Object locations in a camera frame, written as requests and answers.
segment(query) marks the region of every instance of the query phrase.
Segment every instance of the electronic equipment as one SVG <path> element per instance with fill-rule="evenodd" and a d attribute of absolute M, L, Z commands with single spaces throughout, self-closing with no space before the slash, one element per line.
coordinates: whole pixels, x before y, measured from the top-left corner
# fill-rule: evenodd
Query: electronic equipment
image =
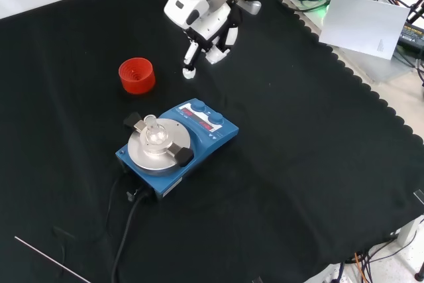
<path fill-rule="evenodd" d="M 192 99 L 163 113 L 141 119 L 133 113 L 125 125 L 134 129 L 118 150 L 119 160 L 162 199 L 194 167 L 239 132 L 222 114 Z"/>

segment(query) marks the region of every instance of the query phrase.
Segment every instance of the red plastic container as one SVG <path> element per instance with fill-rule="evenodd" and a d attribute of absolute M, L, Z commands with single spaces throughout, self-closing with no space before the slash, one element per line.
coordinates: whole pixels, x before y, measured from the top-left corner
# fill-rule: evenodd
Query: red plastic container
<path fill-rule="evenodd" d="M 122 85 L 130 94 L 149 92 L 156 83 L 153 65 L 144 58 L 132 58 L 119 67 Z"/>

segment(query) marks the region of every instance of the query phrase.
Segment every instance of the black fabric tablecloth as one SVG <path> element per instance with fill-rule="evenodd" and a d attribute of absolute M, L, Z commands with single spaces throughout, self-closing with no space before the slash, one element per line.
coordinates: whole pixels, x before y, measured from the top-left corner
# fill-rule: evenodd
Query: black fabric tablecloth
<path fill-rule="evenodd" d="M 57 268 L 13 236 L 58 260 L 53 225 L 95 236 L 121 173 L 122 120 L 194 97 L 240 133 L 138 211 L 123 282 L 303 282 L 422 212 L 422 140 L 296 15 L 261 1 L 229 57 L 202 58 L 190 81 L 167 0 L 65 0 L 0 21 L 0 281 L 53 282 Z M 117 73 L 135 56 L 157 78 L 139 97 Z M 119 184 L 112 239 L 67 240 L 66 264 L 92 282 L 109 280 L 133 189 Z"/>

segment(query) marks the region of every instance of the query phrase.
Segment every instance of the metal plate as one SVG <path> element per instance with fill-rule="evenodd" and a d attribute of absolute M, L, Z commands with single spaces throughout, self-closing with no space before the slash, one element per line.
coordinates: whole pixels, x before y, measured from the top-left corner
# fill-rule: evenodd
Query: metal plate
<path fill-rule="evenodd" d="M 159 125 L 165 127 L 168 136 L 172 137 L 166 141 L 167 145 L 174 142 L 181 147 L 190 147 L 190 135 L 181 123 L 172 119 L 157 119 L 157 121 Z M 148 174 L 156 176 L 169 174 L 177 169 L 179 167 L 177 162 L 167 152 L 152 154 L 147 151 L 146 130 L 147 128 L 144 128 L 141 134 L 135 131 L 131 135 L 128 142 L 128 154 L 131 160 Z"/>

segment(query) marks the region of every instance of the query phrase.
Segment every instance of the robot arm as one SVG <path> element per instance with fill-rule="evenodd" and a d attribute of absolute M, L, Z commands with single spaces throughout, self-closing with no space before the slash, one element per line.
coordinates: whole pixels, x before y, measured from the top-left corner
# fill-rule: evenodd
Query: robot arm
<path fill-rule="evenodd" d="M 165 14 L 185 30 L 191 43 L 184 58 L 183 74 L 186 78 L 194 77 L 194 64 L 201 52 L 206 54 L 206 59 L 212 64 L 229 53 L 241 22 L 240 8 L 257 14 L 260 3 L 244 0 L 168 1 Z"/>

